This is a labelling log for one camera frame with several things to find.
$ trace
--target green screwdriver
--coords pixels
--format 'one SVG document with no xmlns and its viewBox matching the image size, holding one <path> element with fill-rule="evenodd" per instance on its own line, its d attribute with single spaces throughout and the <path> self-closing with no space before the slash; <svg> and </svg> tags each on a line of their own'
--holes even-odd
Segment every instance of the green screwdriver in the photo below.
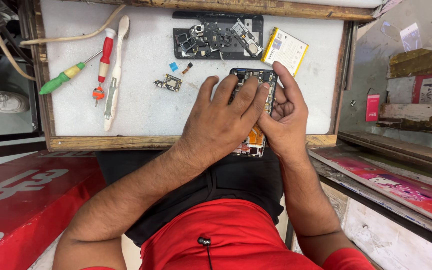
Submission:
<svg viewBox="0 0 432 270">
<path fill-rule="evenodd" d="M 76 65 L 73 65 L 69 69 L 61 72 L 56 78 L 45 83 L 41 87 L 41 91 L 39 91 L 39 95 L 49 94 L 52 91 L 58 89 L 58 87 L 60 87 L 64 82 L 71 80 L 76 74 L 78 74 L 86 66 L 86 63 L 91 61 L 93 58 L 95 58 L 102 51 L 103 50 L 100 50 L 99 52 L 97 52 L 96 54 L 94 54 L 93 56 L 91 56 L 89 59 L 87 59 L 84 62 L 80 62 Z"/>
</svg>

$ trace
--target sneaker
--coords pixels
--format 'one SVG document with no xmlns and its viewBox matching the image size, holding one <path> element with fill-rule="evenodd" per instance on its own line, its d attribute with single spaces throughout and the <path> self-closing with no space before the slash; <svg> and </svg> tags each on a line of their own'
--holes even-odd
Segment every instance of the sneaker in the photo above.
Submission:
<svg viewBox="0 0 432 270">
<path fill-rule="evenodd" d="M 0 91 L 0 113 L 17 114 L 29 109 L 26 96 L 13 92 Z"/>
</svg>

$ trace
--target brush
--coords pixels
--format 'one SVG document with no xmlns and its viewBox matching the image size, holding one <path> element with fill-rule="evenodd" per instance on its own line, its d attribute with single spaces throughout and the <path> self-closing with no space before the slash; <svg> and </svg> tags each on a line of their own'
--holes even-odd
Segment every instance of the brush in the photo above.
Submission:
<svg viewBox="0 0 432 270">
<path fill-rule="evenodd" d="M 118 101 L 118 85 L 121 81 L 121 46 L 123 40 L 128 38 L 129 35 L 129 17 L 124 15 L 119 21 L 119 27 L 117 30 L 117 47 L 116 47 L 116 62 L 114 64 L 113 71 L 111 73 L 111 85 L 107 93 L 106 106 L 104 109 L 104 130 L 109 131 L 111 124 L 113 123 L 116 104 Z"/>
</svg>

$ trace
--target wooden table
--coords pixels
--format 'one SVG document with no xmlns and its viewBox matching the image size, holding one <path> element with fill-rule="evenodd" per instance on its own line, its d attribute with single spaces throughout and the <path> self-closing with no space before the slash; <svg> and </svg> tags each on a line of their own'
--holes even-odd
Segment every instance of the wooden table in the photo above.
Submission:
<svg viewBox="0 0 432 270">
<path fill-rule="evenodd" d="M 306 135 L 308 147 L 334 146 L 336 143 L 341 100 L 346 79 L 348 51 L 350 47 L 351 23 L 348 20 L 371 21 L 373 9 L 344 8 L 325 5 L 292 3 L 277 0 L 249 0 L 244 4 L 236 0 L 96 0 L 95 3 L 130 4 L 186 10 L 221 11 L 261 15 L 280 15 L 313 19 L 345 20 L 343 36 L 339 48 L 336 67 L 336 80 L 331 110 L 329 132 L 321 135 Z M 43 19 L 39 0 L 26 0 L 26 6 L 34 7 L 34 13 L 28 12 L 27 21 L 31 39 L 45 38 Z M 38 89 L 50 80 L 46 45 L 32 45 L 34 70 Z M 56 136 L 51 94 L 39 96 L 42 122 L 45 128 L 46 145 L 49 151 L 69 150 L 141 150 L 167 149 L 179 136 Z"/>
</svg>

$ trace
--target hand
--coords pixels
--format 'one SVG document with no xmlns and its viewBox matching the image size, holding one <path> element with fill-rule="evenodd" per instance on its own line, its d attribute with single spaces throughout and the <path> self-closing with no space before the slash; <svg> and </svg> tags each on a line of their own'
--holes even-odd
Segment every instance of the hand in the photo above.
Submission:
<svg viewBox="0 0 432 270">
<path fill-rule="evenodd" d="M 211 100 L 213 87 L 218 81 L 218 76 L 211 76 L 202 83 L 183 134 L 173 146 L 183 153 L 188 163 L 202 170 L 230 154 L 243 142 L 268 97 L 269 84 L 262 83 L 258 88 L 258 79 L 250 77 L 228 105 L 238 83 L 237 76 L 231 74 L 219 83 Z"/>
<path fill-rule="evenodd" d="M 306 154 L 308 107 L 298 84 L 286 67 L 274 62 L 273 70 L 284 88 L 279 83 L 276 85 L 272 117 L 263 112 L 257 124 L 266 134 L 274 153 L 286 160 Z"/>
</svg>

